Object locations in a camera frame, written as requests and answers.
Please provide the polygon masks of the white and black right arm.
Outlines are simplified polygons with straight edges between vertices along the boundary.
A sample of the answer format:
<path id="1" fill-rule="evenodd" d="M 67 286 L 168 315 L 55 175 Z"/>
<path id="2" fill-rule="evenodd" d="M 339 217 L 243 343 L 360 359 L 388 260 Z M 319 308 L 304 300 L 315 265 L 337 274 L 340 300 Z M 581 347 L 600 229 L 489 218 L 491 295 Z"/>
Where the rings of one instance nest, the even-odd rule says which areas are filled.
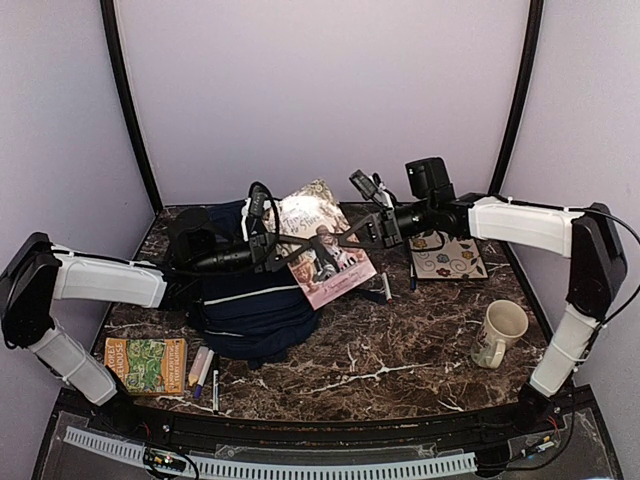
<path id="1" fill-rule="evenodd" d="M 604 203 L 557 206 L 498 193 L 459 195 L 439 157 L 409 162 L 405 171 L 415 200 L 400 205 L 382 181 L 360 170 L 351 174 L 353 186 L 379 210 L 349 231 L 364 231 L 360 245 L 369 249 L 392 248 L 430 230 L 513 246 L 553 323 L 549 345 L 527 382 L 539 396 L 528 396 L 510 413 L 511 426 L 530 434 L 549 416 L 542 397 L 559 392 L 586 361 L 601 330 L 626 309 L 616 302 L 628 275 L 620 234 L 638 234 Z"/>

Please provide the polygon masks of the green Storey Treehouse book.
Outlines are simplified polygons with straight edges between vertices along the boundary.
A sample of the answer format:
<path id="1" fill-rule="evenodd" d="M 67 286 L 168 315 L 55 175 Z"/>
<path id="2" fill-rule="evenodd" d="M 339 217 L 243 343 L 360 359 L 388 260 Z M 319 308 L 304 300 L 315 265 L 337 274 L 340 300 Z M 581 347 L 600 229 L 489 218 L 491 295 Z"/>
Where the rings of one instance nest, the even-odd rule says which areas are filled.
<path id="1" fill-rule="evenodd" d="M 134 396 L 181 395 L 186 360 L 183 338 L 105 340 L 104 364 Z"/>

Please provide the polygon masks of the navy blue student backpack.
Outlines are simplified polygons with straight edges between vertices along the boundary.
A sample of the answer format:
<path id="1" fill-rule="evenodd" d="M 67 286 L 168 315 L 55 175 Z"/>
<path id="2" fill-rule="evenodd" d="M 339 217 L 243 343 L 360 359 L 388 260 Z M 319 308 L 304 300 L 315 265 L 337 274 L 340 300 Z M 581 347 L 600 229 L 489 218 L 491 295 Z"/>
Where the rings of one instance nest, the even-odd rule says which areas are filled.
<path id="1" fill-rule="evenodd" d="M 188 309 L 187 324 L 219 355 L 257 369 L 286 359 L 317 328 L 321 310 L 311 307 L 288 266 L 204 279 Z"/>

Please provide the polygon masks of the pink illustrated paperback book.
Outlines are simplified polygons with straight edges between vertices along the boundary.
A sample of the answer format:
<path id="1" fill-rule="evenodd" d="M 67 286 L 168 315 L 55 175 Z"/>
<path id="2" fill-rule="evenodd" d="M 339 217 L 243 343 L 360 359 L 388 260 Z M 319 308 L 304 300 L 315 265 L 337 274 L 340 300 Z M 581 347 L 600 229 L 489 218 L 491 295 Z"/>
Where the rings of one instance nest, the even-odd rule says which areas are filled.
<path id="1" fill-rule="evenodd" d="M 309 300 L 318 310 L 376 275 L 366 252 L 342 247 L 338 236 L 350 225 L 323 179 L 316 179 L 276 202 L 263 215 L 266 229 L 282 236 L 306 239 L 311 247 L 288 267 Z"/>

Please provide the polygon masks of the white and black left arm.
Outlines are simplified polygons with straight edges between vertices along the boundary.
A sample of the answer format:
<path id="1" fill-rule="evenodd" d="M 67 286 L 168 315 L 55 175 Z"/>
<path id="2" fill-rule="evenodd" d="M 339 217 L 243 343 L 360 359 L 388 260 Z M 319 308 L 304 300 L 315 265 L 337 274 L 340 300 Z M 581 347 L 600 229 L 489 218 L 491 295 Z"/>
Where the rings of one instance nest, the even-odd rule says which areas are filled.
<path id="1" fill-rule="evenodd" d="M 178 311 L 218 355 L 252 367 L 283 360 L 316 330 L 314 310 L 272 249 L 257 218 L 237 202 L 182 211 L 167 227 L 163 263 L 74 252 L 32 234 L 1 276 L 1 328 L 84 397 L 120 436 L 140 412 L 113 368 L 99 364 L 51 316 L 56 300 L 79 299 Z"/>

